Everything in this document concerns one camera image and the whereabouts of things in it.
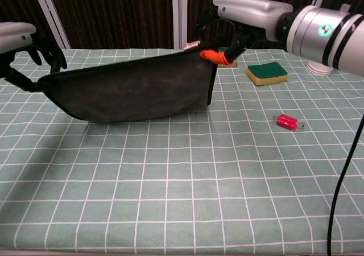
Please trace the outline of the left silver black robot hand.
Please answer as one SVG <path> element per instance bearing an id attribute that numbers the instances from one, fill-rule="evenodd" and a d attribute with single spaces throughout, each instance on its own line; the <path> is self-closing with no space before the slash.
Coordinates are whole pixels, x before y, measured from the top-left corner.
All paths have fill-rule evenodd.
<path id="1" fill-rule="evenodd" d="M 45 86 L 31 81 L 10 66 L 16 53 L 23 51 L 27 52 L 37 65 L 42 65 L 44 60 L 51 67 L 51 73 L 67 68 L 61 48 L 54 40 L 39 36 L 34 25 L 24 22 L 2 22 L 1 78 L 26 92 L 42 92 Z"/>

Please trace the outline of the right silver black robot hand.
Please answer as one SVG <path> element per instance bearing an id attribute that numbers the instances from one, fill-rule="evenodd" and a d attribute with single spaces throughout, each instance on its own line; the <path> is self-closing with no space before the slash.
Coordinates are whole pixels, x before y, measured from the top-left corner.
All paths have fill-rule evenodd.
<path id="1" fill-rule="evenodd" d="M 278 42 L 279 23 L 293 13 L 293 6 L 271 0 L 212 0 L 196 22 L 196 39 L 203 45 L 202 34 L 206 26 L 219 20 L 231 23 L 237 33 L 236 42 L 225 51 L 200 51 L 200 57 L 215 64 L 229 65 L 257 41 Z"/>

